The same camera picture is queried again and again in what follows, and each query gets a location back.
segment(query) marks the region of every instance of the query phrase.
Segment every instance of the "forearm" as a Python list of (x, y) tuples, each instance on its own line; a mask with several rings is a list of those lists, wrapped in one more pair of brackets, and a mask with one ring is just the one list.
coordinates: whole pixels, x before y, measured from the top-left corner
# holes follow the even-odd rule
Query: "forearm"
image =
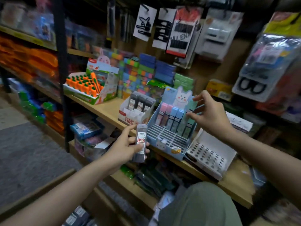
[(259, 169), (285, 197), (301, 207), (300, 160), (236, 130), (229, 132), (223, 141)]
[(107, 176), (109, 161), (100, 158), (27, 206), (1, 226), (62, 225), (74, 209)]

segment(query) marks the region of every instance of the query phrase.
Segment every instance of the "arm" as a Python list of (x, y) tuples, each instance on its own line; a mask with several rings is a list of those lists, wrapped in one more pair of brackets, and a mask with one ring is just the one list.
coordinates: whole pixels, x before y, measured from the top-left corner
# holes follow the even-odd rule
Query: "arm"
[(0, 226), (62, 225), (103, 178), (117, 171), (122, 164), (131, 160), (133, 155), (142, 149), (141, 144), (129, 146), (135, 142), (135, 137), (128, 138), (133, 128), (135, 125), (126, 127), (109, 151), (100, 159), (82, 168)]
[(301, 160), (254, 140), (230, 124), (224, 106), (207, 91), (194, 98), (205, 104), (204, 113), (188, 115), (206, 132), (215, 136), (245, 157), (293, 204), (301, 208)]

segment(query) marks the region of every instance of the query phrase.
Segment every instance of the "hand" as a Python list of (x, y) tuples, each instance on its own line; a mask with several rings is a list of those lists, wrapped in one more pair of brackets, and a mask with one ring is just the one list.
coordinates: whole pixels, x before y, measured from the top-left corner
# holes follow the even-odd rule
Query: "hand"
[(202, 129), (209, 134), (223, 141), (228, 135), (231, 135), (235, 129), (232, 127), (224, 106), (220, 102), (213, 100), (208, 91), (204, 90), (200, 95), (193, 98), (194, 101), (202, 101), (205, 104), (203, 114), (187, 113), (187, 115), (195, 120)]
[(143, 148), (143, 144), (130, 145), (134, 144), (136, 137), (129, 137), (129, 133), (137, 125), (127, 126), (111, 146), (111, 148), (105, 153), (100, 159), (109, 160), (111, 162), (111, 169), (109, 170), (110, 174), (116, 172), (121, 165), (130, 161), (134, 154), (139, 152)]

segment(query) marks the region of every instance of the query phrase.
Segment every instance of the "person's left hand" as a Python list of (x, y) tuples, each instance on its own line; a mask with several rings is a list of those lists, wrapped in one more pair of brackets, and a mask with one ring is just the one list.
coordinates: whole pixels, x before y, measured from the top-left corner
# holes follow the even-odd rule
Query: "person's left hand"
[(112, 167), (110, 170), (110, 174), (116, 172), (121, 165), (130, 161), (134, 154), (139, 152), (143, 148), (143, 144), (130, 145), (134, 144), (136, 137), (129, 137), (129, 133), (132, 129), (134, 129), (137, 125), (127, 126), (115, 141), (115, 143), (111, 146), (111, 148), (105, 153), (101, 159), (110, 160), (112, 163)]

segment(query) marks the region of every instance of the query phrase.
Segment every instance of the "person's right hand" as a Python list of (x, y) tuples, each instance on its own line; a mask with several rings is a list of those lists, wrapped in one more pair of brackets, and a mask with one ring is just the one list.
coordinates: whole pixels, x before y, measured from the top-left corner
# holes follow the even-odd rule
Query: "person's right hand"
[(193, 100), (202, 101), (202, 104), (205, 104), (202, 115), (187, 113), (188, 117), (195, 120), (202, 129), (221, 141), (235, 133), (235, 129), (232, 127), (224, 110), (224, 105), (213, 100), (208, 91), (204, 90), (200, 95), (194, 97)]

